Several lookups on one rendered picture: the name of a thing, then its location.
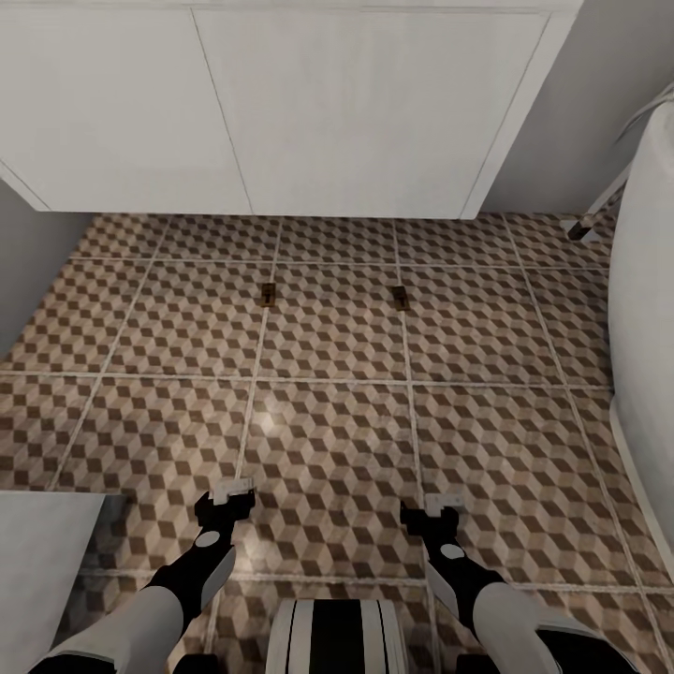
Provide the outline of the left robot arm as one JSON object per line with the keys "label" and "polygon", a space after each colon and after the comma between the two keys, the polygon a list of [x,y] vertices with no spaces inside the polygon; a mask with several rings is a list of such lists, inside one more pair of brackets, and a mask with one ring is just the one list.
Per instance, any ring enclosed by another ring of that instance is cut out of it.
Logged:
{"label": "left robot arm", "polygon": [[193,548],[163,565],[146,587],[106,618],[68,638],[25,674],[159,674],[191,620],[234,569],[235,521],[256,506],[253,477],[214,484],[196,506],[201,531]]}

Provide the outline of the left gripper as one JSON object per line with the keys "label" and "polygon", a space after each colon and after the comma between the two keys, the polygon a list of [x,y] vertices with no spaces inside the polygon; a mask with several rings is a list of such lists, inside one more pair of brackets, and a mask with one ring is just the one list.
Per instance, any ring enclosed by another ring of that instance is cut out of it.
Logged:
{"label": "left gripper", "polygon": [[251,507],[256,506],[254,490],[230,494],[228,502],[221,505],[213,505],[213,499],[202,498],[196,506],[198,526],[202,527],[214,516],[225,516],[231,520],[234,527],[235,521],[247,520]]}

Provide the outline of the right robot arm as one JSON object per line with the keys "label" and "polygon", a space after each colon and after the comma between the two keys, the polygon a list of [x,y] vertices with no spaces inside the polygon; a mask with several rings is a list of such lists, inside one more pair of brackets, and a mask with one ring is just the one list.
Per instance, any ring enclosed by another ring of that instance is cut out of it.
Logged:
{"label": "right robot arm", "polygon": [[461,493],[428,493],[426,509],[400,508],[410,536],[422,536],[427,579],[436,597],[469,627],[501,674],[640,674],[590,627],[535,601],[458,544]]}

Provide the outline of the mousetrap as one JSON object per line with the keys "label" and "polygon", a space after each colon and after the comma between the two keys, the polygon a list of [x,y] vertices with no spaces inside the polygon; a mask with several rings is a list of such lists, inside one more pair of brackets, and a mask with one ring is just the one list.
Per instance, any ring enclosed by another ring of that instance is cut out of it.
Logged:
{"label": "mousetrap", "polygon": [[409,300],[407,299],[407,294],[405,293],[405,286],[394,286],[392,288],[392,296],[394,297],[394,303],[396,304],[397,311],[410,310]]}
{"label": "mousetrap", "polygon": [[260,307],[273,307],[275,299],[275,283],[264,283],[261,292]]}

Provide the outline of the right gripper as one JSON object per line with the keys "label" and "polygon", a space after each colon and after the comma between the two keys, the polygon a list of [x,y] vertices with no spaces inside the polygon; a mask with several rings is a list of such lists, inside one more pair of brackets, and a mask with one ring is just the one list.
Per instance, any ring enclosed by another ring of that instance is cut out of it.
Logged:
{"label": "right gripper", "polygon": [[457,512],[447,509],[441,510],[440,518],[430,518],[425,509],[400,508],[400,522],[407,525],[410,536],[422,536],[426,542],[427,535],[435,529],[447,530],[453,537],[457,536]]}

